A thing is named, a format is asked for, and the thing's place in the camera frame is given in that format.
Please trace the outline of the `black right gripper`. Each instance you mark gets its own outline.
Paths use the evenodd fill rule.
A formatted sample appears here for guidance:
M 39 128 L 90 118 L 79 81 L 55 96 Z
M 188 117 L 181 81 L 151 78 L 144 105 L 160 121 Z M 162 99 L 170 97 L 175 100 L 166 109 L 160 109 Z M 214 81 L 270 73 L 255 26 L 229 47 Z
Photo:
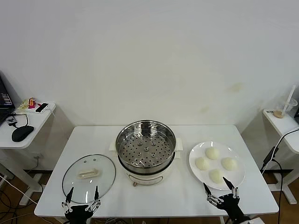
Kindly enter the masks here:
M 232 221 L 241 221 L 244 214 L 238 206 L 240 201 L 238 187 L 235 187 L 232 182 L 225 177 L 223 177 L 223 180 L 232 193 L 217 197 L 213 195 L 208 186 L 203 183 L 207 195 L 206 200 L 213 206 L 218 206 L 218 209 L 226 211 Z

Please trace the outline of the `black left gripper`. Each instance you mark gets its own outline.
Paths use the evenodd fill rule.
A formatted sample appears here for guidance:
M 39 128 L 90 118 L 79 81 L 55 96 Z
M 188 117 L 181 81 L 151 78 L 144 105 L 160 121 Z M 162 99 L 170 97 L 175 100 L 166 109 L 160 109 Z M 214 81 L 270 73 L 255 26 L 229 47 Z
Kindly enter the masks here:
M 65 201 L 61 203 L 64 209 L 64 215 L 67 221 L 65 224 L 86 224 L 87 220 L 93 216 L 92 211 L 96 211 L 101 205 L 99 198 L 98 186 L 95 188 L 94 200 L 88 205 L 74 205 L 70 206 L 74 187 L 71 188 L 66 196 Z

